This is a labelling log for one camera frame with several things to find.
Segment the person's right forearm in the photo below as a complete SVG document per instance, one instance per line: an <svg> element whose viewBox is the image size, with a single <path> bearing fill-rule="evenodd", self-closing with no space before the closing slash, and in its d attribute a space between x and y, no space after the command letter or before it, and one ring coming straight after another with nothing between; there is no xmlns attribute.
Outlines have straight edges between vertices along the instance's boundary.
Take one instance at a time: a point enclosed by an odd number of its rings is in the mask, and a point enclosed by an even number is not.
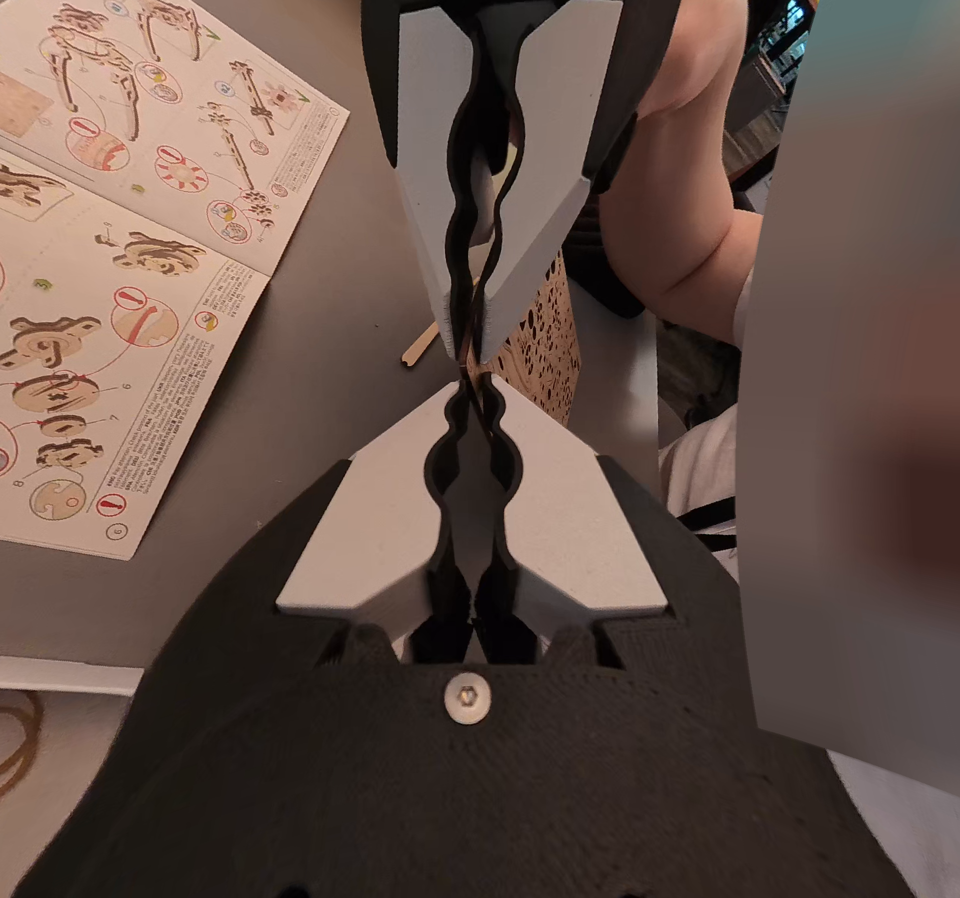
<svg viewBox="0 0 960 898"><path fill-rule="evenodd" d="M607 260L659 319L738 341L762 217L736 209L722 162L747 0L681 0L630 146L599 199Z"/></svg>

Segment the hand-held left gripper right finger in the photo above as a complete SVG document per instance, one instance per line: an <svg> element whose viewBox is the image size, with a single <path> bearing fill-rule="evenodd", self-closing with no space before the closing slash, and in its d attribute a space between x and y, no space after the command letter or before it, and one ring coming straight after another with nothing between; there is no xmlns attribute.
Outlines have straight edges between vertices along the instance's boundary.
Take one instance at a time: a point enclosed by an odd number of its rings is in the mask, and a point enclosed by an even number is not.
<svg viewBox="0 0 960 898"><path fill-rule="evenodd" d="M491 664L534 664L570 627L661 617L668 602L594 450L501 378L479 384L503 491L474 626Z"/></svg>

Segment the person's white shirt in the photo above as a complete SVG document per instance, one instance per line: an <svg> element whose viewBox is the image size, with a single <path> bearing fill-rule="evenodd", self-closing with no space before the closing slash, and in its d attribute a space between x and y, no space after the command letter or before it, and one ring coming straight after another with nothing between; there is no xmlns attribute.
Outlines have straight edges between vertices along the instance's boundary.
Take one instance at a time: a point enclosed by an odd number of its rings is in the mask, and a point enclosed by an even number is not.
<svg viewBox="0 0 960 898"><path fill-rule="evenodd" d="M677 518L735 494L737 407L681 435L659 454L666 505ZM942 789L833 751L847 794L915 896L959 895L959 802Z"/></svg>

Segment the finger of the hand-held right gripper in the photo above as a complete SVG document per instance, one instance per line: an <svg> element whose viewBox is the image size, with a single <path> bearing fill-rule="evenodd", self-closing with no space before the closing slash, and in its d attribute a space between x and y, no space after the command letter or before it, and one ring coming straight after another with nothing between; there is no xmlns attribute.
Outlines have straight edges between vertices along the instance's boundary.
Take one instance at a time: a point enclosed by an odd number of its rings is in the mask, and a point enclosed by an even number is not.
<svg viewBox="0 0 960 898"><path fill-rule="evenodd" d="M429 302L447 352L462 356L474 294L476 34L440 6L399 20L395 171Z"/></svg>
<svg viewBox="0 0 960 898"><path fill-rule="evenodd" d="M525 317L590 192L583 174L623 4L550 0L479 13L486 51L521 139L497 198L497 260L476 358L489 361Z"/></svg>

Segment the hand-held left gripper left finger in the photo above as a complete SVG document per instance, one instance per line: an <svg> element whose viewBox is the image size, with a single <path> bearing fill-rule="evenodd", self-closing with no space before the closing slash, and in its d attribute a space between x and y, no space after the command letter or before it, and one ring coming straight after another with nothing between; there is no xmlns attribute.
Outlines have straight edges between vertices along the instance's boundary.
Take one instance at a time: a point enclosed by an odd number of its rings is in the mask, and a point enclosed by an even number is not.
<svg viewBox="0 0 960 898"><path fill-rule="evenodd" d="M472 594L445 494L469 394L450 383L355 453L275 602L282 612L375 624L419 663L464 659Z"/></svg>

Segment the assembly instruction booklet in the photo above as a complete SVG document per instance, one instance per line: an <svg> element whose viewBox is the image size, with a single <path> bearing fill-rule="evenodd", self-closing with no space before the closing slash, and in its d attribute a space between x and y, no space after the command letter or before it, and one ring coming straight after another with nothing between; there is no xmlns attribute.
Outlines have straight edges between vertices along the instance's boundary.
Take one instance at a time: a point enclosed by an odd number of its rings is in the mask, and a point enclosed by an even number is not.
<svg viewBox="0 0 960 898"><path fill-rule="evenodd" d="M349 113L191 0L6 0L1 533L136 552Z"/></svg>

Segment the background shelving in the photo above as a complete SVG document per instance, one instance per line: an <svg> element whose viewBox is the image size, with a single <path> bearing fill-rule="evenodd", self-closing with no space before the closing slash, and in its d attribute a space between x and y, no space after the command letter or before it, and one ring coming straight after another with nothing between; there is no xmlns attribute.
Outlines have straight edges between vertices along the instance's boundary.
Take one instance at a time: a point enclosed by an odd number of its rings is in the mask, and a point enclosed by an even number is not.
<svg viewBox="0 0 960 898"><path fill-rule="evenodd" d="M733 190L772 170L819 0L748 0L745 52L726 108L723 160Z"/></svg>

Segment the flat wooden stick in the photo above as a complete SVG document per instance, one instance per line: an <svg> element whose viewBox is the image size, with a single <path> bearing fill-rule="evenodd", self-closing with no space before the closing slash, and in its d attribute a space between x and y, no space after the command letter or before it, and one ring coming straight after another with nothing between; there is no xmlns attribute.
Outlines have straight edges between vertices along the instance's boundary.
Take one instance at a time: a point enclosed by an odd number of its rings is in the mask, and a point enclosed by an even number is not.
<svg viewBox="0 0 960 898"><path fill-rule="evenodd" d="M414 340L407 350L403 352L401 356L402 365L406 368L413 368L438 336L439 326L437 322L434 321Z"/></svg>

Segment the laser-cut wooden parts sheet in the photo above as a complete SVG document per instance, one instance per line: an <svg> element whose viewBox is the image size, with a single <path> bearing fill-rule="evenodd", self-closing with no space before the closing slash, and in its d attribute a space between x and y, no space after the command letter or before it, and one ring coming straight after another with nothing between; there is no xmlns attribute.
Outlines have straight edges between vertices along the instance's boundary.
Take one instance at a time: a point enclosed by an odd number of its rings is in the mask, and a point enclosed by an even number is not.
<svg viewBox="0 0 960 898"><path fill-rule="evenodd" d="M557 253L533 303L493 358L479 364L470 352L466 366L474 385L483 373L500 376L556 422L568 426L581 352L562 256Z"/></svg>

